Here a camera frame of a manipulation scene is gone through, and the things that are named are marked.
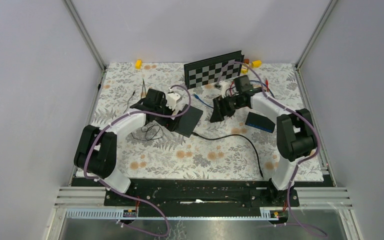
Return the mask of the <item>black ribbed network switch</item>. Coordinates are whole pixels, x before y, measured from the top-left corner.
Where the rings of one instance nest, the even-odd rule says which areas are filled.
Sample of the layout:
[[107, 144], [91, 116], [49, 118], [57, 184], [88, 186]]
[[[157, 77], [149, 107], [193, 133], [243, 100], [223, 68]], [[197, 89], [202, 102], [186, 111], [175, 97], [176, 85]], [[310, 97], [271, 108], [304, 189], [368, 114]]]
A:
[[276, 126], [269, 118], [253, 112], [248, 113], [245, 125], [271, 134], [274, 132]]

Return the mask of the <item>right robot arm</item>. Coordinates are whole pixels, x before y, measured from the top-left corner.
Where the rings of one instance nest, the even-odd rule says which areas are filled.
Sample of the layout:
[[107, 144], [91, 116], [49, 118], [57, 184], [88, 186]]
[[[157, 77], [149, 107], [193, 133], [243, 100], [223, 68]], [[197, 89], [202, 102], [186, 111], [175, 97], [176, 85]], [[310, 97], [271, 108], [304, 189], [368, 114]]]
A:
[[285, 190], [293, 185], [298, 164], [311, 158], [311, 151], [318, 148], [320, 138], [313, 127], [311, 113], [307, 109], [292, 110], [281, 104], [263, 87], [253, 87], [247, 75], [235, 78], [237, 94], [227, 95], [227, 82], [217, 81], [215, 88], [220, 95], [213, 99], [210, 122], [222, 122], [235, 111], [248, 107], [263, 114], [276, 127], [276, 146], [281, 155], [278, 168], [271, 178], [267, 201], [273, 206], [286, 199]]

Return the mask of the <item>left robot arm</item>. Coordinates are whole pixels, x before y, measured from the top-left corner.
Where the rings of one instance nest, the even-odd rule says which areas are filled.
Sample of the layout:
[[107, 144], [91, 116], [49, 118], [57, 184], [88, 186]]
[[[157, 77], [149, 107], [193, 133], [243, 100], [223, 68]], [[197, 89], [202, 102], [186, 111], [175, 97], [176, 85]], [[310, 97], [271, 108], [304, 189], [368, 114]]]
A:
[[124, 115], [110, 121], [104, 127], [87, 125], [75, 152], [73, 163], [83, 171], [87, 179], [101, 182], [116, 192], [116, 199], [124, 206], [132, 204], [135, 192], [131, 180], [117, 169], [118, 140], [150, 122], [157, 122], [174, 131], [191, 105], [180, 106], [182, 96], [172, 89], [165, 93], [150, 89], [146, 96], [132, 104]]

